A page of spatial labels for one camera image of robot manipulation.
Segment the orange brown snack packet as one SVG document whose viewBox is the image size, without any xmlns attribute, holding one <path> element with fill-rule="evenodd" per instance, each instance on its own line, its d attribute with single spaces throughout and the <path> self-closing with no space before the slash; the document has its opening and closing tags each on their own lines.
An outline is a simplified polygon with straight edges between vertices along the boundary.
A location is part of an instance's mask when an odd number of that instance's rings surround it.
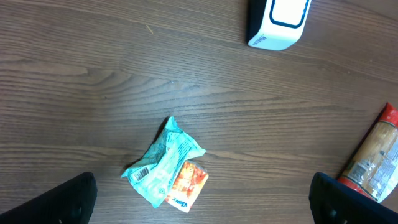
<svg viewBox="0 0 398 224">
<path fill-rule="evenodd" d="M 380 203 L 397 185 L 397 109 L 385 105 L 338 182 Z"/>
</svg>

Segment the teal snack pouch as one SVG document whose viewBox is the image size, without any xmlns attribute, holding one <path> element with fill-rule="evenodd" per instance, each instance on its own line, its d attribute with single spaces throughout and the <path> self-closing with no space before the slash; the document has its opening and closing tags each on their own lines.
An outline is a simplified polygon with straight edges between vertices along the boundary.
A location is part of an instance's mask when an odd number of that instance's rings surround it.
<svg viewBox="0 0 398 224">
<path fill-rule="evenodd" d="M 183 163 L 205 153 L 170 116 L 155 142 L 121 177 L 127 178 L 133 189 L 157 208 L 170 193 Z"/>
</svg>

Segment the small orange box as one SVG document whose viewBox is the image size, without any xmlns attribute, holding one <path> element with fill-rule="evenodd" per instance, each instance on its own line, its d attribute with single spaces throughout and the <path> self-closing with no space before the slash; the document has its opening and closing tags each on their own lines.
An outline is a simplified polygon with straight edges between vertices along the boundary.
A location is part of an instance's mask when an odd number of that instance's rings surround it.
<svg viewBox="0 0 398 224">
<path fill-rule="evenodd" d="M 209 176 L 196 162 L 185 161 L 165 201 L 188 213 Z"/>
</svg>

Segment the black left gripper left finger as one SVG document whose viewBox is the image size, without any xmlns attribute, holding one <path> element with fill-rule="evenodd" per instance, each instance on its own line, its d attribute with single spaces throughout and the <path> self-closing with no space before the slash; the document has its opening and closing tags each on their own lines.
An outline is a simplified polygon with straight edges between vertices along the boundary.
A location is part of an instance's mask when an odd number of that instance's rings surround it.
<svg viewBox="0 0 398 224">
<path fill-rule="evenodd" d="M 46 224 L 90 221 L 97 198 L 93 173 L 84 172 L 1 214 L 1 223 Z"/>
</svg>

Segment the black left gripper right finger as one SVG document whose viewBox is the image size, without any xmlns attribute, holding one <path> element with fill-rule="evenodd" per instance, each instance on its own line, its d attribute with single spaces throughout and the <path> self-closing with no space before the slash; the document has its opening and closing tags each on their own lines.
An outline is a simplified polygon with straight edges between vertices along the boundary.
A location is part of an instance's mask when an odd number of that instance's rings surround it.
<svg viewBox="0 0 398 224">
<path fill-rule="evenodd" d="M 397 224 L 397 213 L 317 172 L 309 192 L 315 224 Z"/>
</svg>

